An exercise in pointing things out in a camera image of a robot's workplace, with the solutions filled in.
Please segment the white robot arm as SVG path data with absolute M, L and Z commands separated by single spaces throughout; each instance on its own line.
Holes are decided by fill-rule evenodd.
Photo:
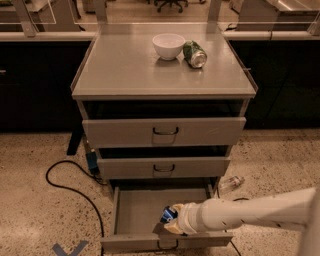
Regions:
M 170 210 L 174 216 L 165 221 L 164 228 L 173 234 L 195 235 L 241 225 L 299 230 L 297 256 L 320 255 L 320 191 L 316 187 L 251 200 L 212 198 L 175 204 Z

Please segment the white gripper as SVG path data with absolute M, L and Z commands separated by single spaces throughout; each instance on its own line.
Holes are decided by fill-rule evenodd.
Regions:
M 198 214 L 200 210 L 200 204 L 188 203 L 188 204 L 174 204 L 172 208 L 179 212 L 178 223 L 173 221 L 166 223 L 164 228 L 173 234 L 191 235 L 201 233 L 203 231 L 203 222 Z

